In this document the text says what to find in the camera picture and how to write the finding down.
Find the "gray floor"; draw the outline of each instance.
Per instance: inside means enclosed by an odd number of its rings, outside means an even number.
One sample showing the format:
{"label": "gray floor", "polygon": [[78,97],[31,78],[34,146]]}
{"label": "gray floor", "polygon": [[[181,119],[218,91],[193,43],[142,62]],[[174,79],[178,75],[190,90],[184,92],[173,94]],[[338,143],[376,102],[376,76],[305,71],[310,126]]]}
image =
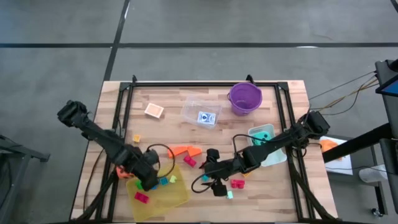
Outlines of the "gray floor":
{"label": "gray floor", "polygon": [[[0,0],[0,43],[112,42],[123,0]],[[398,13],[389,0],[183,1],[139,0],[129,6],[121,42],[393,42]],[[374,62],[397,58],[397,48],[335,49],[119,49],[111,80],[305,80],[308,95],[374,70]],[[13,223],[67,220],[86,141],[58,122],[69,100],[94,110],[110,49],[0,49],[0,133],[42,152],[47,164],[31,163]],[[367,78],[311,101],[323,106]],[[330,112],[350,106],[353,98]],[[354,108],[327,117],[330,134],[355,137],[387,121],[374,90]],[[331,181],[339,217],[374,218],[371,187]]]}

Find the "yellow plastic bin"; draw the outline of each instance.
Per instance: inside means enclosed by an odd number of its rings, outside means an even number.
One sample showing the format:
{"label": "yellow plastic bin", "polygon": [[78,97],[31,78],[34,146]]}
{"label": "yellow plastic bin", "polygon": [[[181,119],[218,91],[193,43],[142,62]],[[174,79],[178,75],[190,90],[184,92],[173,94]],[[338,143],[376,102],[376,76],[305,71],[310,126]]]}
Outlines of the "yellow plastic bin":
{"label": "yellow plastic bin", "polygon": [[[161,168],[158,175],[166,174],[170,168],[171,165]],[[136,222],[142,222],[150,217],[163,214],[169,209],[177,207],[189,200],[190,194],[185,187],[185,182],[178,165],[175,165],[173,171],[166,177],[167,180],[170,180],[172,175],[177,178],[174,184],[169,182],[163,186],[159,183],[155,190],[149,190],[148,192],[137,188],[137,178],[127,181],[126,187],[130,198],[132,215]],[[147,204],[134,198],[137,192],[149,197]]]}

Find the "green block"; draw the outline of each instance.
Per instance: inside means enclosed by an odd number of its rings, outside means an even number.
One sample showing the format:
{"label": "green block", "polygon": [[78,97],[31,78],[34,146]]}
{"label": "green block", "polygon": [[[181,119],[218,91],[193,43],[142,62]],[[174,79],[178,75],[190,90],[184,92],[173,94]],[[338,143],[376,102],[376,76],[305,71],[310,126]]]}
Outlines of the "green block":
{"label": "green block", "polygon": [[137,186],[137,188],[140,189],[140,190],[143,189],[142,186],[141,186],[141,180],[137,180],[137,181],[136,181],[136,186]]}

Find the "wooden table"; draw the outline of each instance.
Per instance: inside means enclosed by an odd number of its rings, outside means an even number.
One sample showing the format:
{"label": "wooden table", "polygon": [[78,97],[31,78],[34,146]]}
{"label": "wooden table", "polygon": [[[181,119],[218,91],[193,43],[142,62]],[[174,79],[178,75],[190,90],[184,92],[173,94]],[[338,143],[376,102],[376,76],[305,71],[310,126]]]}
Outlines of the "wooden table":
{"label": "wooden table", "polygon": [[[287,81],[294,107],[296,119],[305,114],[309,102],[305,85],[302,80]],[[228,87],[135,87],[133,101],[126,133],[126,142],[133,144],[133,134],[140,134],[139,147],[145,150],[153,143],[164,143],[169,146],[194,145],[201,147],[205,152],[208,148],[220,150],[221,159],[233,156],[231,138],[235,134],[247,133],[249,128],[263,124],[273,124],[275,134],[281,133],[279,114],[275,100],[275,91],[271,87],[261,87],[263,101],[259,109],[248,116],[236,116],[231,112],[231,103],[226,95]],[[119,82],[104,82],[99,97],[95,123],[104,129],[109,129],[113,122],[114,109],[118,96]],[[223,110],[215,129],[205,129],[184,121],[180,114],[187,96],[194,95],[205,100],[218,101]],[[288,118],[287,108],[282,95],[285,117]],[[123,117],[126,97],[122,104],[121,118]],[[164,112],[160,119],[146,116],[144,110],[148,103],[163,106]],[[238,149],[247,146],[246,138],[237,138]],[[322,153],[316,144],[307,148],[304,158],[307,168],[310,189],[327,211],[337,217],[335,203],[331,193],[328,176],[323,163]],[[102,148],[95,142],[90,142],[86,153],[80,183],[76,194],[71,218],[82,213],[83,196],[94,161]],[[166,149],[156,148],[161,162],[170,163]],[[205,153],[195,156],[198,164],[205,161]],[[193,169],[178,156],[176,163],[180,166],[187,189],[191,193],[190,200],[166,214],[153,217],[152,222],[296,222],[297,215],[292,195],[287,162],[270,167],[260,167],[245,178],[244,189],[234,189],[234,199],[214,197],[208,190],[202,194],[195,194],[190,190],[192,181],[203,173],[200,169]],[[87,204],[89,204],[100,189],[105,156],[99,161],[93,180],[88,190]],[[243,179],[241,174],[232,176],[232,179]],[[307,214],[305,199],[300,191],[300,198],[304,214]],[[108,203],[105,202],[103,216],[106,216]],[[126,190],[126,180],[120,180],[114,222],[133,222],[131,207]]]}

